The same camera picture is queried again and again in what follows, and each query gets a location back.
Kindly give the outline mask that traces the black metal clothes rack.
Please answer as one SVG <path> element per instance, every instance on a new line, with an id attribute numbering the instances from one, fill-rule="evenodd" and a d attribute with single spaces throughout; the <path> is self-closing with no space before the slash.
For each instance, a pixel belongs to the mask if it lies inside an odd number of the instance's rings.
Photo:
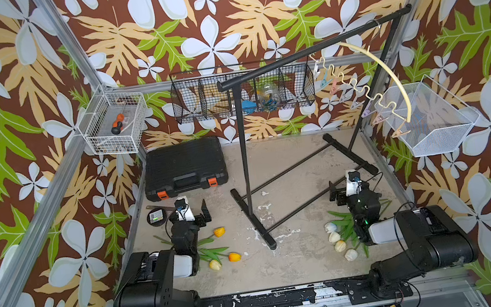
<path id="1" fill-rule="evenodd" d="M 242 84 L 244 82 L 249 82 L 257 77 L 261 77 L 263 74 L 267 74 L 268 72 L 275 71 L 276 69 L 280 69 L 284 66 L 288 66 L 288 64 L 295 63 L 300 59 L 308 58 L 310 55 L 315 54 L 317 52 L 321 52 L 327 47 L 330 47 L 331 45 L 345 43 L 347 38 L 359 36 L 362 33 L 364 33 L 366 30 L 369 30 L 370 28 L 380 27 L 381 25 L 390 22 L 391 26 L 390 26 L 389 36 L 386 45 L 382 50 L 381 55 L 375 59 L 376 62 L 379 62 L 379 65 L 376 70 L 376 75 L 380 76 L 382 71 L 385 70 L 385 65 L 387 62 L 386 59 L 387 56 L 389 55 L 391 47 L 393 46 L 395 36 L 400 27 L 401 19 L 405 15 L 411 12 L 412 7 L 413 7 L 412 4 L 407 4 L 404 8 L 399 9 L 393 12 L 392 14 L 388 14 L 388 16 L 384 16 L 379 19 L 373 20 L 365 25 L 359 26 L 349 32 L 345 32 L 343 34 L 334 36 L 326 41 L 318 42 L 318 44 L 312 47 L 296 52 L 295 54 L 292 54 L 289 57 L 281 58 L 271 64 L 268 64 L 267 66 L 254 69 L 253 71 L 249 71 L 240 76 L 236 76 L 233 79 L 229 79 L 225 82 L 218 82 L 216 84 L 216 87 L 219 92 L 221 93 L 224 93 L 226 91 L 230 92 L 231 97 L 229 98 L 229 101 L 235 105 L 236 119 L 238 122 L 238 132 L 240 138 L 239 145 L 240 145 L 240 153 L 241 153 L 242 166 L 243 166 L 243 172 L 245 178 L 246 193 L 244 196 L 242 196 L 239 194 L 238 191 L 232 190 L 231 195 L 233 199 L 237 202 L 239 207 L 241 208 L 242 212 L 244 212 L 244 215 L 247 217 L 249 222 L 251 222 L 254 229 L 257 231 L 257 233 L 260 235 L 260 237 L 263 239 L 263 241 L 266 243 L 267 247 L 270 250 L 275 250 L 278 247 L 278 244 L 274 239 L 274 237 L 272 237 L 271 232 L 276 228 L 278 228 L 279 226 L 281 226 L 286 221 L 296 216 L 298 213 L 300 213 L 307 206 L 309 206 L 314 201 L 319 199 L 321 196 L 326 194 L 326 191 L 325 190 L 322 191 L 321 193 L 319 193 L 318 195 L 316 195 L 306 203 L 302 204 L 296 210 L 293 210 L 291 213 L 289 213 L 288 215 L 277 221 L 270 228 L 266 228 L 264 224 L 262 224 L 260 219 L 254 214 L 252 195 L 257 193 L 257 191 L 263 189 L 265 186 L 271 184 L 272 182 L 279 180 L 281 177 L 285 176 L 286 174 L 288 174 L 298 166 L 301 166 L 307 160 L 311 159 L 312 156 L 308 156 L 302 159 L 301 161 L 295 163 L 287 170 L 281 172 L 280 174 L 275 175 L 273 178 L 271 178 L 261 186 L 255 188 L 254 190 L 251 189 L 250 171 L 249 171 L 249 163 L 248 163 L 249 157 L 248 157 L 248 150 L 246 144 L 245 127 L 243 123 L 244 112 L 243 112 L 243 107 L 241 106 Z"/>

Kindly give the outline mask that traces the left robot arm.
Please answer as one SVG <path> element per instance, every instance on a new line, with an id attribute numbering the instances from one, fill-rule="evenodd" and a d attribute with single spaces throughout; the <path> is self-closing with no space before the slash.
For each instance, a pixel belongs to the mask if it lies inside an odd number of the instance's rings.
<path id="1" fill-rule="evenodd" d="M 113 307 L 202 307 L 195 291 L 173 288 L 176 278 L 193 277 L 199 270 L 199 231 L 212 221 L 206 202 L 192 218 L 183 199 L 175 203 L 169 249 L 130 255 Z"/>

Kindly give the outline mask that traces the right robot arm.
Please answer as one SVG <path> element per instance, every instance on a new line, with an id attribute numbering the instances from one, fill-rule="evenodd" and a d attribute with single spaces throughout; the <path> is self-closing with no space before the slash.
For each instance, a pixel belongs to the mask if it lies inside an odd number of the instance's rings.
<path id="1" fill-rule="evenodd" d="M 331 184 L 329 189 L 329 200 L 349 210 L 358 242 L 366 246 L 397 242 L 402 249 L 370 267 L 366 287 L 380 299 L 402 292 L 404 282 L 414 277 L 478 259 L 478 246 L 439 206 L 418 208 L 408 202 L 383 220 L 380 194 L 367 182 L 347 182 L 343 188 Z"/>

